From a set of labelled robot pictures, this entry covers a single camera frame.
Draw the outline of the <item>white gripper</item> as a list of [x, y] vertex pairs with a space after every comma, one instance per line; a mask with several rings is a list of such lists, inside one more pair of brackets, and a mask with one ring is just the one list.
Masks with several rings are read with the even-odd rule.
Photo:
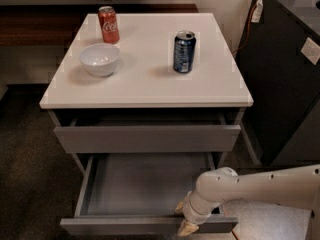
[[205, 223], [211, 216], [212, 211], [221, 205], [217, 201], [207, 201], [196, 191], [189, 191], [175, 208], [175, 214], [183, 214], [183, 219], [177, 235], [189, 236], [199, 229], [198, 225]]

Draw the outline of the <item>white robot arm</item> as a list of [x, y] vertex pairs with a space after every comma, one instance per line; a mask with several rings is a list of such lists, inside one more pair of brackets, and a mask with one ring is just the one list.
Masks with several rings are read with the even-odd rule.
[[319, 164], [241, 176], [229, 167], [204, 172], [197, 178], [195, 188], [175, 209], [184, 216], [177, 235], [184, 237], [198, 231], [215, 208], [237, 199], [311, 210], [314, 213], [312, 240], [319, 240]]

